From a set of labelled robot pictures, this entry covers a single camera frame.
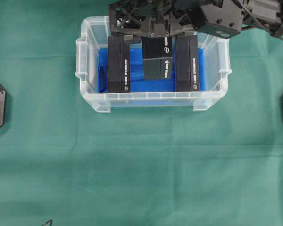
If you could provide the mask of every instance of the green cloth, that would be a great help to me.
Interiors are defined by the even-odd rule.
[[[283,226],[283,42],[230,41],[227,95],[96,113],[75,40],[113,0],[0,0],[0,226]]]

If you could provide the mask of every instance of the robotic arm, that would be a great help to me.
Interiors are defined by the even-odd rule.
[[[283,0],[121,0],[109,5],[109,19],[112,36],[231,38],[259,28],[283,40]]]

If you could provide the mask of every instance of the green fabric surface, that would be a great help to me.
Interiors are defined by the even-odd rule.
[[[230,41],[227,95],[96,113],[81,22],[113,0],[0,0],[0,226],[283,226],[283,42]]]

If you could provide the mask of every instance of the clear plastic container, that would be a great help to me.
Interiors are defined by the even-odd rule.
[[[89,17],[83,21],[81,37],[76,41],[75,75],[80,79],[80,92],[97,112],[141,106],[192,106],[194,111],[205,111],[227,93],[227,76],[232,72],[228,40],[202,33],[197,36],[203,49],[205,91],[98,93],[99,49],[107,48],[109,35],[108,16]]]

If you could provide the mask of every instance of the black box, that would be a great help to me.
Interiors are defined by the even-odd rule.
[[[130,44],[108,37],[108,93],[130,92]]]
[[[142,37],[145,80],[170,79],[172,74],[172,38]]]
[[[197,36],[177,37],[177,92],[200,91]]]

